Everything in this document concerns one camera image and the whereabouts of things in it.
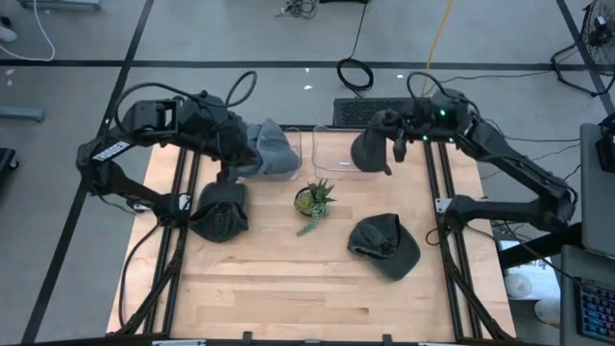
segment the concrete floor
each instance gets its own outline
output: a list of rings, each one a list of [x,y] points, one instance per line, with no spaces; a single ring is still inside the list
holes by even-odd
[[[588,0],[567,0],[577,25]],[[74,166],[79,144],[92,139],[110,101],[145,0],[107,0],[103,10],[40,12],[43,26],[58,50],[57,59],[106,61],[108,67],[5,66],[0,53],[0,104],[45,109],[43,123],[0,120],[0,147],[17,150],[20,168],[3,186],[0,203],[0,344],[18,343],[37,299],[64,221],[79,185]],[[336,62],[352,51],[362,7],[328,4],[311,21],[275,18],[283,0],[156,0],[135,59],[138,61],[325,61]],[[377,62],[424,62],[445,11],[445,0],[374,1],[367,9],[355,58]],[[16,2],[0,2],[20,39],[6,44],[15,53],[48,55],[31,11]],[[572,37],[555,1],[459,0],[437,47],[435,62],[539,63],[570,44]],[[582,63],[579,55],[567,63]],[[145,81],[168,83],[190,91],[206,88],[226,95],[246,68],[133,67],[127,86]],[[332,102],[354,94],[337,80],[333,68],[258,68],[253,96],[235,109],[247,121],[271,117],[280,123],[330,124]],[[368,97],[405,97],[407,69],[376,69]],[[433,70],[439,79],[527,71]],[[587,87],[585,71],[566,76]],[[484,117],[497,121],[510,136],[578,137],[578,126],[606,116],[599,98],[557,82],[553,73],[518,79],[454,81],[480,105]],[[147,89],[129,98],[168,97]],[[537,157],[567,143],[511,142]],[[145,174],[149,151],[133,150],[119,160],[137,180]],[[579,163],[578,148],[541,160],[559,176]],[[480,164],[486,176],[494,168]],[[569,182],[579,189],[579,174]],[[483,181],[496,200],[523,201],[529,191],[499,174]],[[87,198],[53,291],[37,341],[102,335],[126,252],[132,217]],[[538,236],[525,227],[522,233]],[[513,304],[518,335],[556,344],[558,332],[539,324],[531,305]]]

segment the black keyboard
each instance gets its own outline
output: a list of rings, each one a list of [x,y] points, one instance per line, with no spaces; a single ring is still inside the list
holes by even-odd
[[[377,111],[412,111],[409,97],[336,98],[333,101],[333,125],[365,126]]]
[[[615,287],[578,278],[575,284],[578,333],[615,344]]]

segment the small potted plant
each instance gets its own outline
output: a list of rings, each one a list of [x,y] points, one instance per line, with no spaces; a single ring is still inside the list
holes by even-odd
[[[301,231],[297,232],[297,236],[305,235],[309,231],[318,226],[320,216],[329,214],[327,203],[334,202],[333,198],[329,198],[329,194],[333,190],[334,185],[327,185],[326,180],[321,179],[317,184],[309,184],[297,192],[295,196],[295,209],[301,214],[311,217],[311,220]]]

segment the transparent bin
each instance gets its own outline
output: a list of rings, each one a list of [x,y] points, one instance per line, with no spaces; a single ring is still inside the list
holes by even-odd
[[[339,145],[339,139],[333,133],[342,133],[344,136],[351,136],[352,139],[344,141],[344,145]],[[314,127],[311,156],[314,175],[317,178],[332,180],[372,180],[377,178],[380,173],[361,172],[353,163],[350,148],[353,140],[359,135],[360,132],[356,130],[331,130],[323,125]]]
[[[279,181],[296,181],[299,179],[299,171],[301,170],[301,166],[303,164],[303,153],[301,148],[301,131],[297,128],[288,128],[284,131],[286,134],[286,139],[288,139],[288,144],[290,144],[290,148],[292,151],[297,154],[299,157],[299,167],[291,172],[283,173],[283,174],[267,174],[267,175],[255,175],[250,177],[239,177],[239,182],[246,181],[271,181],[271,182],[279,182]]]

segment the wooden tabletop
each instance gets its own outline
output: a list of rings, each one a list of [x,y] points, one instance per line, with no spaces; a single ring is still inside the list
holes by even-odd
[[[392,334],[395,341],[454,340],[440,249],[425,242],[435,220],[424,144],[408,144],[402,163],[395,163],[389,152],[393,170],[389,177],[314,168],[316,163],[330,170],[349,169],[343,162],[349,160],[356,136],[318,134],[317,155],[312,160],[312,133],[303,133],[303,163],[296,180],[245,182],[249,231],[222,244],[188,233],[172,337],[238,339],[244,331],[251,331],[254,339],[378,341],[382,334]],[[297,134],[289,138],[299,142]],[[453,146],[448,151],[456,192],[480,198],[475,162]],[[161,193],[170,191],[178,153],[170,146],[155,148],[144,184]],[[439,162],[435,145],[434,155]],[[218,170],[219,165],[209,158],[201,160],[197,197],[215,180]],[[336,202],[314,231],[298,237],[295,233],[308,219],[293,208],[293,199],[307,182],[317,182],[316,176],[331,178]],[[386,212],[400,215],[421,249],[417,265],[398,282],[387,280],[346,248],[358,221]],[[154,224],[150,213],[135,219],[129,250]],[[491,233],[487,221],[472,226]],[[160,235],[161,231],[133,258],[126,281],[126,318],[149,292]],[[503,329],[514,335],[494,243],[470,231],[464,235],[474,290]],[[465,301],[459,290],[457,295],[464,333],[471,335]],[[158,330],[165,304],[163,294]],[[116,297],[109,331],[118,327]]]

